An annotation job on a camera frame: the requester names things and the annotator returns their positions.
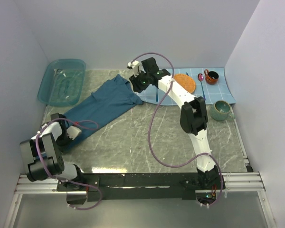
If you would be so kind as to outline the blue t shirt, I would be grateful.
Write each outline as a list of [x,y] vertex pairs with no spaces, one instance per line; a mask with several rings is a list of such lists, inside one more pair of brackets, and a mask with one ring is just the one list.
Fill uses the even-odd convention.
[[136,105],[142,104],[140,97],[132,91],[130,82],[117,74],[80,104],[65,112],[64,116],[75,122],[92,120],[100,129]]

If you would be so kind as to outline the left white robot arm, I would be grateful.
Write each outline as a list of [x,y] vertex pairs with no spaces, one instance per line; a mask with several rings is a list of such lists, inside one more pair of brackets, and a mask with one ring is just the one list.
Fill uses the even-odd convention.
[[36,148],[36,136],[22,141],[20,152],[25,174],[31,182],[49,177],[43,167],[45,164],[52,176],[68,179],[68,186],[78,191],[85,185],[83,174],[77,165],[65,163],[62,153],[81,134],[81,130],[65,119],[64,115],[56,113],[51,115],[52,123],[43,124],[44,131],[38,138],[40,152]]

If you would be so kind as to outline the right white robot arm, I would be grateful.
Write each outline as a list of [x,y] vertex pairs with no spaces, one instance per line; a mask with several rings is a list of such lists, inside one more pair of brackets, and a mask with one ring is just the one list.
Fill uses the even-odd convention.
[[209,189],[216,181],[222,182],[221,170],[211,154],[207,138],[208,115],[205,99],[185,90],[174,79],[174,72],[159,69],[153,57],[142,62],[132,60],[127,67],[133,71],[130,81],[135,92],[140,93],[150,85],[156,86],[180,108],[180,126],[190,137],[194,148],[200,187]]

